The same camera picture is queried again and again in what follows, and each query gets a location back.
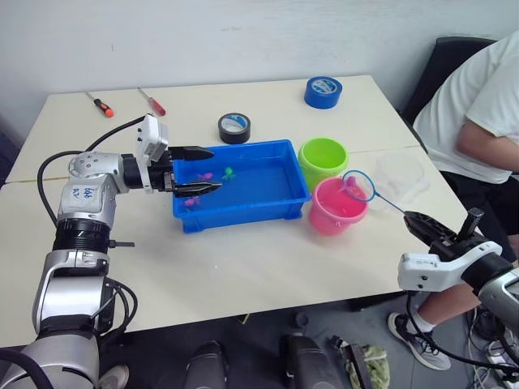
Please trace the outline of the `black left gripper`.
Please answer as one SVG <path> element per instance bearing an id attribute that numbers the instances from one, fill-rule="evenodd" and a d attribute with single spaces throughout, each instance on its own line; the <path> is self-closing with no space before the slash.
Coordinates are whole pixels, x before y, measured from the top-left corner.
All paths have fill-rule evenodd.
<path id="1" fill-rule="evenodd" d="M 158 161 L 151 161 L 148 176 L 151 187 L 160 192 L 172 193 L 176 198 L 196 197 L 211 193 L 222 187 L 220 182 L 190 182 L 175 185 L 173 178 L 174 160 L 206 160 L 214 152 L 199 146 L 168 147 Z"/>

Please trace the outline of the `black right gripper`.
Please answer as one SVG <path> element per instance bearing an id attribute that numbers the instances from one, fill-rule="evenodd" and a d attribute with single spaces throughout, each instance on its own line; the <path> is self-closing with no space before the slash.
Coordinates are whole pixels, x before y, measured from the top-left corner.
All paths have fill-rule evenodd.
<path id="1" fill-rule="evenodd" d="M 487 241 L 475 231 L 483 216 L 483 210 L 472 207 L 458 233 L 421 212 L 407 211 L 403 219 L 412 235 L 425 244 L 431 244 L 429 254 L 438 255 L 442 262 L 452 262 Z"/>

